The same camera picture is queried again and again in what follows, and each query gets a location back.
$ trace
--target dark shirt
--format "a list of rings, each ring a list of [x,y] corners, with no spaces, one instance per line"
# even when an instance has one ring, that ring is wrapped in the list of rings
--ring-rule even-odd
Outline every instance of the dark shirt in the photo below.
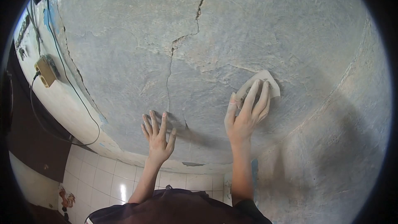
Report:
[[[155,190],[152,198],[141,204],[113,205],[91,213],[88,218],[88,224],[272,223],[252,200],[231,207],[209,198],[204,191],[185,189]]]

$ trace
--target blue paint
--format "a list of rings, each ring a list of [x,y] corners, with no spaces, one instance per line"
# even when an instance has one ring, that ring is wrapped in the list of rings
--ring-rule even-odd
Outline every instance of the blue paint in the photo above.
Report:
[[[98,114],[98,116],[99,116],[99,119],[101,120],[102,124],[108,124],[108,121],[101,113]]]
[[[256,207],[258,207],[257,174],[258,174],[258,160],[256,158],[251,162],[251,178],[253,180],[254,203],[256,204]]]
[[[55,24],[55,11],[54,11],[54,7],[52,6],[52,3],[50,3],[49,5],[50,8],[50,21],[51,21],[51,25],[52,25],[52,30],[55,31],[57,34],[59,34],[59,29],[57,27],[57,25]],[[47,30],[50,31],[50,26],[49,26],[49,19],[47,16],[47,8],[45,8],[43,10],[43,14],[44,14],[44,25],[47,26]]]

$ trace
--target finger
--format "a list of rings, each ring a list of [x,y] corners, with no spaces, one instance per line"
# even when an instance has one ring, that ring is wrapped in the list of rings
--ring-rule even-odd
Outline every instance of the finger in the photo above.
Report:
[[[152,136],[153,131],[152,131],[152,126],[150,125],[149,121],[148,121],[148,117],[146,114],[142,115],[142,119],[144,120],[145,126],[147,128],[147,131],[149,133],[149,136]]]
[[[253,109],[254,117],[259,117],[260,113],[264,110],[267,106],[269,98],[269,82],[263,83],[263,90],[261,91],[260,99],[256,103],[256,106]]]
[[[226,115],[224,118],[225,127],[229,127],[234,124],[237,109],[238,105],[236,104],[235,93],[232,93],[231,98],[229,100],[228,108],[226,109]]]
[[[174,151],[174,144],[176,142],[177,130],[173,128],[172,132],[169,135],[169,142],[167,142],[166,149],[171,152]]]
[[[156,119],[156,115],[154,111],[149,111],[150,119],[152,121],[152,129],[153,129],[153,134],[157,135],[159,134],[159,124],[158,120]]]
[[[271,97],[268,97],[267,106],[264,108],[264,110],[258,116],[259,122],[262,121],[268,115],[270,104],[271,104]]]
[[[149,141],[149,133],[145,129],[144,124],[141,124],[141,129],[142,129],[142,132],[144,133],[144,136],[147,138],[147,141]]]
[[[167,129],[167,113],[163,112],[162,124],[160,125],[159,135],[166,135],[166,129]]]
[[[260,85],[259,79],[255,80],[253,82],[253,85],[251,86],[250,91],[245,99],[245,102],[243,103],[242,112],[251,113],[251,110],[253,109],[254,100],[256,99],[256,94],[257,94],[259,85]]]

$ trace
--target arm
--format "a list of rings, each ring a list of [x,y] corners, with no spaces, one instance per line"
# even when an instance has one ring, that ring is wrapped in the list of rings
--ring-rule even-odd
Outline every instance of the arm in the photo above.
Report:
[[[140,181],[128,203],[142,203],[152,197],[159,169],[174,151],[177,131],[173,128],[169,135],[169,142],[166,142],[167,113],[163,113],[160,130],[155,113],[150,111],[149,114],[152,125],[145,114],[142,116],[145,125],[141,125],[144,136],[149,142],[149,156],[145,161]]]
[[[260,85],[262,85],[260,99],[253,108]],[[233,206],[242,200],[253,200],[254,198],[250,137],[257,123],[267,116],[269,101],[269,82],[261,83],[260,80],[256,80],[245,99],[239,116],[236,117],[238,107],[235,101],[235,93],[231,95],[224,124],[231,143],[233,157],[231,185]]]

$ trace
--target hand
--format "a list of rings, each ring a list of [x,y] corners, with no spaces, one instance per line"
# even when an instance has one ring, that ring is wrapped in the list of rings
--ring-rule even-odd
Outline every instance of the hand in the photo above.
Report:
[[[225,130],[230,139],[231,146],[242,143],[250,144],[250,137],[255,126],[262,121],[269,112],[269,82],[262,83],[260,99],[253,108],[254,100],[261,81],[254,81],[251,89],[243,103],[239,116],[235,117],[238,109],[235,101],[235,93],[232,93],[227,113],[224,119]]]
[[[149,115],[152,125],[145,114],[142,115],[145,125],[141,124],[142,132],[149,142],[149,156],[147,161],[160,167],[174,151],[177,130],[173,128],[169,135],[169,142],[166,142],[167,112],[163,112],[160,130],[155,112],[149,111]]]

